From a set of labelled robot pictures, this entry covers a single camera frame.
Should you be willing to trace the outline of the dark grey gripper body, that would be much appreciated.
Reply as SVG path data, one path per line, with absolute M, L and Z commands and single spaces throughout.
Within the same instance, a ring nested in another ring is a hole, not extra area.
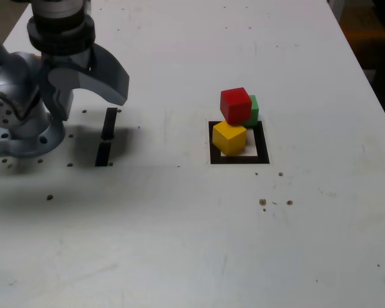
M 54 50 L 42 53 L 41 72 L 86 72 L 92 66 L 93 49 L 88 47 L 78 52 Z

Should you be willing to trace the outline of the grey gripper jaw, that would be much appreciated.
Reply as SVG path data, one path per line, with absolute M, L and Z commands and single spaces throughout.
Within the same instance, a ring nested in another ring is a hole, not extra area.
M 128 99 L 128 73 L 109 51 L 97 44 L 92 47 L 88 69 L 62 64 L 50 71 L 48 80 L 60 90 L 89 90 L 118 106 Z
M 51 115 L 60 121 L 67 121 L 73 102 L 73 91 L 55 87 L 49 81 L 49 73 L 53 70 L 48 60 L 41 61 L 39 71 L 39 91 L 41 98 Z

